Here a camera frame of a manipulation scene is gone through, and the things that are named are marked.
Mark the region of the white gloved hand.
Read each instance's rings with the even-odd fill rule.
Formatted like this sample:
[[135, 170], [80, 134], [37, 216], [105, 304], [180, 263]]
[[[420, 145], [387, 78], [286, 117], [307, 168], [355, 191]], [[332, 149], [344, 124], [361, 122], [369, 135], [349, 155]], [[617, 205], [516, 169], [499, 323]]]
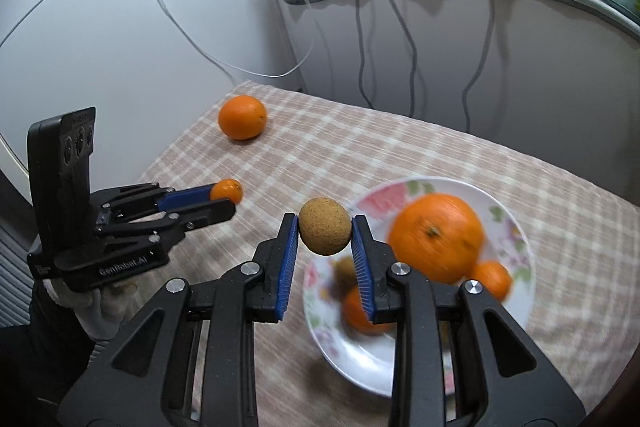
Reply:
[[113, 339], [134, 316], [138, 279], [134, 277], [88, 293], [74, 293], [59, 279], [43, 282], [49, 297], [71, 309], [85, 333], [96, 341]]

